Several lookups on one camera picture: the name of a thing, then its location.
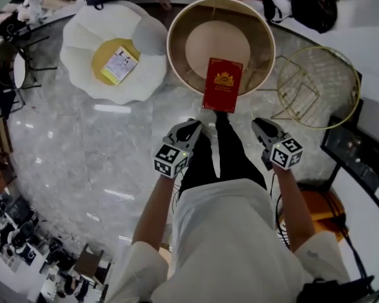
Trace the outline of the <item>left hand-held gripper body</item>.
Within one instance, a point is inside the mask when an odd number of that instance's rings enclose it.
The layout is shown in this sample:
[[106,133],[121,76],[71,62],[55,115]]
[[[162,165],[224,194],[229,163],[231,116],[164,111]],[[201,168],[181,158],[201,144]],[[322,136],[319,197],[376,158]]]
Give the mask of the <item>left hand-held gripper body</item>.
[[182,142],[173,142],[165,136],[153,157],[154,169],[169,178],[175,178],[190,162],[193,152]]

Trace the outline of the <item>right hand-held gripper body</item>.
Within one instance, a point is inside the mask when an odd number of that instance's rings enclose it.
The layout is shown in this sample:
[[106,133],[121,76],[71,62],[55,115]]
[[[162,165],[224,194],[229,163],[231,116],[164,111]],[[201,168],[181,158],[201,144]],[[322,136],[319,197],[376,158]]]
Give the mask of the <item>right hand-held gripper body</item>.
[[279,130],[276,137],[262,134],[258,141],[265,147],[262,153],[262,162],[268,171],[273,164],[289,170],[301,161],[304,148],[289,133]]

